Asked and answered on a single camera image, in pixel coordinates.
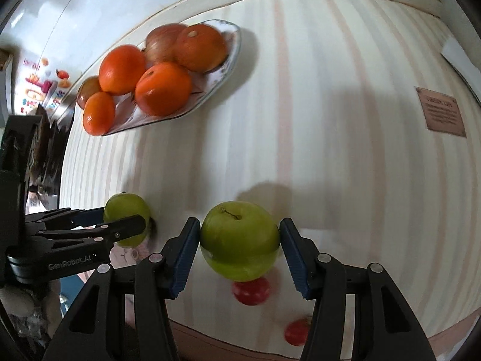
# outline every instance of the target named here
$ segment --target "apple stem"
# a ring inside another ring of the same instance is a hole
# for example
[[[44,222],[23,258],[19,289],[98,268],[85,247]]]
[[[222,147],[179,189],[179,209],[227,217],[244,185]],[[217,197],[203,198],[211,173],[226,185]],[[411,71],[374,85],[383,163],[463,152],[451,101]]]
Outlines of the apple stem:
[[[224,213],[227,213],[227,214],[230,214],[232,217],[234,217],[236,220],[240,220],[241,219],[241,216],[240,215],[237,215],[237,214],[234,214],[234,213],[230,213],[228,212],[224,207],[221,207],[222,211]]]

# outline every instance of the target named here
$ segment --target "red tomato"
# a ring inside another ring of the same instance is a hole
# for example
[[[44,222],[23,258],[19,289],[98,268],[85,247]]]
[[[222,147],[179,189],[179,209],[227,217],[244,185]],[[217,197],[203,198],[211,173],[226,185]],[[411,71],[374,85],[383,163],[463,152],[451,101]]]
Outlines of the red tomato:
[[[293,346],[302,346],[307,341],[311,319],[302,318],[288,324],[284,330],[285,340]]]
[[[68,79],[70,77],[70,74],[68,74],[66,71],[59,71],[58,69],[56,70],[57,77],[61,80],[63,79]]]
[[[235,298],[245,305],[258,305],[266,301],[270,295],[270,284],[267,279],[260,277],[253,281],[234,282],[232,293]]]

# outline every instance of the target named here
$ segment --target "fruit bowl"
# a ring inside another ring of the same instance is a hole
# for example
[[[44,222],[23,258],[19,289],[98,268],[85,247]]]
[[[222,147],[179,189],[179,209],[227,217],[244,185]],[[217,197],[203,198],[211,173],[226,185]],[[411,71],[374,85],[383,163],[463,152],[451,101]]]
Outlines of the fruit bowl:
[[[205,74],[189,72],[192,77],[192,93],[187,104],[166,117],[155,117],[145,114],[135,104],[133,94],[114,97],[116,102],[115,120],[111,129],[104,134],[105,136],[187,115],[206,102],[227,80],[230,74],[232,74],[241,49],[241,29],[234,23],[225,20],[207,20],[203,23],[215,27],[222,33],[228,47],[227,59],[220,66]]]

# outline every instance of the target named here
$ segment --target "orange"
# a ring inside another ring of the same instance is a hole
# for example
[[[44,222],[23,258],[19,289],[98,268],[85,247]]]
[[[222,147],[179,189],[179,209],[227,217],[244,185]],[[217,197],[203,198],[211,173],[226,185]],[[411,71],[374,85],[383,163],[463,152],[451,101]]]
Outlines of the orange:
[[[122,45],[109,52],[100,64],[102,91],[112,95],[133,92],[145,72],[145,56],[134,45]]]
[[[111,95],[97,92],[88,98],[85,104],[82,123],[91,136],[101,136],[107,133],[115,119],[115,103]]]
[[[177,62],[190,71],[205,73],[224,62],[227,44],[215,28],[194,24],[177,37],[175,56]]]
[[[154,116],[167,116],[181,109],[192,92],[192,79],[175,62],[152,66],[135,88],[135,101],[140,109]]]

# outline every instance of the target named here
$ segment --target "table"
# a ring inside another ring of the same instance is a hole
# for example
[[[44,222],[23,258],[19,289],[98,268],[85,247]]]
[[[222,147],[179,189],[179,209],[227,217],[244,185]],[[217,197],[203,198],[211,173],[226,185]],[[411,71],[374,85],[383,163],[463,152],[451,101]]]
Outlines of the table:
[[[103,206],[121,191],[143,196],[158,228],[143,256],[189,216],[202,221],[222,201],[255,202],[276,221],[292,217],[344,264],[383,264],[427,336],[474,321],[481,109],[440,55],[447,27],[387,0],[244,0],[186,23],[208,19],[242,28],[233,76],[186,117],[109,137],[88,136],[77,109],[61,206]],[[428,130],[415,87],[453,96],[467,137]],[[121,254],[135,261],[117,251],[118,264]],[[313,303],[295,291],[284,259],[267,277],[270,299],[241,305],[198,252],[169,316],[213,348],[222,341],[239,354],[298,358],[302,349],[283,330]],[[353,313],[348,298],[345,358]]]

